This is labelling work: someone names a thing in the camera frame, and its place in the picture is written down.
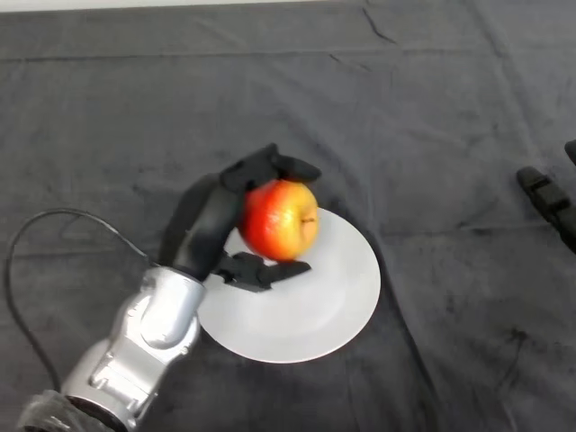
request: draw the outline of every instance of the robotic arm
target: robotic arm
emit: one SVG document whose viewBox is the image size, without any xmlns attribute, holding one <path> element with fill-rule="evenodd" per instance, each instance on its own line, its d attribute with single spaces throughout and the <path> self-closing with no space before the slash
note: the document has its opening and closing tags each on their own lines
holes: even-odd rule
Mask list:
<svg viewBox="0 0 576 432">
<path fill-rule="evenodd" d="M 315 166 L 280 155 L 272 144 L 194 184 L 166 228 L 158 266 L 146 271 L 139 293 L 121 307 L 111 335 L 85 353 L 61 395 L 45 393 L 27 407 L 22 430 L 136 430 L 168 368 L 198 340 L 196 312 L 210 273 L 257 292 L 310 269 L 300 262 L 267 267 L 257 256 L 224 252 L 246 192 L 278 178 L 310 182 L 319 176 Z M 77 416 L 70 417 L 72 411 Z"/>
</svg>

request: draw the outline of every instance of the white plate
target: white plate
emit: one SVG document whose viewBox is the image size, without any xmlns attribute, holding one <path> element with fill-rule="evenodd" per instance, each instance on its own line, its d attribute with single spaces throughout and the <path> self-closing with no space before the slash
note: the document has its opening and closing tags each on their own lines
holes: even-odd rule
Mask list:
<svg viewBox="0 0 576 432">
<path fill-rule="evenodd" d="M 236 230 L 225 248 L 231 255 L 249 251 Z M 204 329 L 230 351 L 268 363 L 305 362 L 342 347 L 378 302 L 376 256 L 349 222 L 320 209 L 318 238 L 299 259 L 312 269 L 267 292 L 234 288 L 211 275 L 199 309 Z"/>
</svg>

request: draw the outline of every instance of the black cable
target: black cable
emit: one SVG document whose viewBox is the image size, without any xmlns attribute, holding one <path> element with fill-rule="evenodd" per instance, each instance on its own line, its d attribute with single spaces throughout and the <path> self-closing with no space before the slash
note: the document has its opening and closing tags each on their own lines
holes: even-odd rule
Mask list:
<svg viewBox="0 0 576 432">
<path fill-rule="evenodd" d="M 152 262 L 150 260 L 149 256 L 145 252 L 143 252 L 138 247 L 136 247 L 136 245 L 134 245 L 134 243 L 132 243 L 126 237 L 124 237 L 110 223 L 108 223 L 104 219 L 99 218 L 98 216 L 94 216 L 93 214 L 91 214 L 87 211 L 82 211 L 82 210 L 77 210 L 77 209 L 49 209 L 49 210 L 41 211 L 39 213 L 36 213 L 32 217 L 30 217 L 28 220 L 26 220 L 26 222 L 20 227 L 20 229 L 18 229 L 18 231 L 16 231 L 16 233 L 13 235 L 12 239 L 8 243 L 6 258 L 4 259 L 4 269 L 3 269 L 4 297 L 6 299 L 8 311 L 10 312 L 10 315 L 12 316 L 14 322 L 16 323 L 16 325 L 18 326 L 20 331 L 24 334 L 26 339 L 28 339 L 28 342 L 30 342 L 32 349 L 34 350 L 34 352 L 36 353 L 36 355 L 38 356 L 38 358 L 42 362 L 42 365 L 46 369 L 46 372 L 48 373 L 49 378 L 52 381 L 52 386 L 54 387 L 54 390 L 59 392 L 60 391 L 60 379 L 59 379 L 58 372 L 56 372 L 56 368 L 54 367 L 54 364 L 51 362 L 50 358 L 46 354 L 46 351 L 44 351 L 44 348 L 42 348 L 42 345 L 39 342 L 39 340 L 32 334 L 32 332 L 28 328 L 26 322 L 24 321 L 22 314 L 20 313 L 20 311 L 16 307 L 16 304 L 14 302 L 14 294 L 12 291 L 12 280 L 11 280 L 11 276 L 10 276 L 11 271 L 12 271 L 12 263 L 14 261 L 14 250 L 16 248 L 16 245 L 18 244 L 18 241 L 20 240 L 20 238 L 24 234 L 24 232 L 34 222 L 36 222 L 42 218 L 45 218 L 47 216 L 54 215 L 54 214 L 74 214 L 78 217 L 88 218 L 91 221 L 97 222 L 100 225 L 102 225 L 103 227 L 105 227 L 107 230 L 109 230 L 114 236 L 116 236 L 118 239 L 120 239 L 130 249 L 132 249 L 134 252 L 136 252 L 141 257 L 145 258 L 150 265 L 154 266 L 156 263 Z"/>
</svg>

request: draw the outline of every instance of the red apple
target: red apple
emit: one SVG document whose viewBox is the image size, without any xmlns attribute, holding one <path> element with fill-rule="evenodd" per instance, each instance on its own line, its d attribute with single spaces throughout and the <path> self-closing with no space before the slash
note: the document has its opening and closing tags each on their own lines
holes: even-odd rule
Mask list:
<svg viewBox="0 0 576 432">
<path fill-rule="evenodd" d="M 247 195 L 239 231 L 261 257 L 293 260 L 318 234 L 318 203 L 305 184 L 274 180 Z"/>
</svg>

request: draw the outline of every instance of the gray fabric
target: gray fabric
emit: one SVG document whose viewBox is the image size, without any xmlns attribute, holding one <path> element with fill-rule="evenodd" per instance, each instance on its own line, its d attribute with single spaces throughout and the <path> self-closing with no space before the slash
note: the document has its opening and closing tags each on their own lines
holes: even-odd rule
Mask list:
<svg viewBox="0 0 576 432">
<path fill-rule="evenodd" d="M 150 252 L 179 194 L 268 142 L 371 234 L 368 326 L 307 364 L 206 335 L 144 430 L 568 431 L 576 257 L 514 174 L 576 196 L 576 4 L 381 0 L 0 15 L 0 247 L 72 205 Z M 64 375 L 143 264 L 87 222 L 19 247 L 17 301 Z M 0 303 L 0 426 L 49 384 Z"/>
</svg>

